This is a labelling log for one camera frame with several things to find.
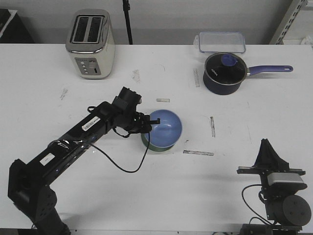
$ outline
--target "plastic container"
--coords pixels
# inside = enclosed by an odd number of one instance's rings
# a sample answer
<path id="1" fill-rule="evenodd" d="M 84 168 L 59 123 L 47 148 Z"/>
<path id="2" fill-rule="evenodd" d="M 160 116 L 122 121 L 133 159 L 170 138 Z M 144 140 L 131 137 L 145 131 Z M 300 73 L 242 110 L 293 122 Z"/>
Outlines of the plastic container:
<path id="1" fill-rule="evenodd" d="M 200 32 L 199 51 L 245 53 L 245 38 L 240 32 Z"/>

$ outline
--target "white label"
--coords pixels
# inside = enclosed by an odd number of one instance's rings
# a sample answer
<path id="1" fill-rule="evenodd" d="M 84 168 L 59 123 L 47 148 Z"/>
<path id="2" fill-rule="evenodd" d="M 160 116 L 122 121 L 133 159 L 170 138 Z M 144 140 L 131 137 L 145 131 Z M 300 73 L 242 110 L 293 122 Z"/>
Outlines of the white label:
<path id="1" fill-rule="evenodd" d="M 52 153 L 49 153 L 47 156 L 40 160 L 40 163 L 42 165 L 47 165 L 52 159 L 54 159 L 54 155 Z"/>
<path id="2" fill-rule="evenodd" d="M 82 126 L 82 129 L 84 131 L 88 131 L 93 125 L 95 125 L 98 121 L 100 120 L 100 118 L 98 117 L 94 117 L 93 119 L 91 119 L 89 122 L 87 122 L 85 125 Z"/>
<path id="3" fill-rule="evenodd" d="M 215 76 L 217 76 L 218 74 L 217 74 L 217 72 L 215 72 L 215 70 L 214 69 L 211 69 L 211 71 L 215 74 Z"/>

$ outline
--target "toaster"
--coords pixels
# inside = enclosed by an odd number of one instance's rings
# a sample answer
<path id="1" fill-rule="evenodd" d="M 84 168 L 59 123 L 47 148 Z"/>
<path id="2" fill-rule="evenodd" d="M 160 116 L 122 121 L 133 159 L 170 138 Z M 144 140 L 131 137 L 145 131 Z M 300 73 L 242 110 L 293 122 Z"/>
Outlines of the toaster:
<path id="1" fill-rule="evenodd" d="M 112 70 L 115 43 L 110 15 L 101 9 L 75 13 L 66 49 L 78 74 L 86 79 L 103 79 Z"/>

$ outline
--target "pot handle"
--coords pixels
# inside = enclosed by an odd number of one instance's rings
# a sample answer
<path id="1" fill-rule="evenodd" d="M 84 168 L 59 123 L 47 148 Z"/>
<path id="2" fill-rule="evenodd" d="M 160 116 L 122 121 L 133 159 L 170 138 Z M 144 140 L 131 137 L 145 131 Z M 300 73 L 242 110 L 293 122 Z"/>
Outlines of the pot handle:
<path id="1" fill-rule="evenodd" d="M 260 72 L 291 72 L 293 67 L 289 65 L 260 65 L 249 68 L 247 75 L 255 75 Z"/>

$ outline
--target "white wall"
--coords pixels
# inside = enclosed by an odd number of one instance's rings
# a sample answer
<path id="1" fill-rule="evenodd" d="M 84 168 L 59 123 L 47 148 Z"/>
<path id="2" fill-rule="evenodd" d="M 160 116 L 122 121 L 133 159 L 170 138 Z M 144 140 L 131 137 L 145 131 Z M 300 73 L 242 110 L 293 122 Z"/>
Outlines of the white wall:
<path id="1" fill-rule="evenodd" d="M 200 31 L 240 31 L 247 44 L 267 44 L 291 0 L 130 0 L 134 44 L 192 44 Z M 0 0 L 16 9 L 37 43 L 65 43 L 73 14 L 110 13 L 117 44 L 127 44 L 122 0 Z"/>

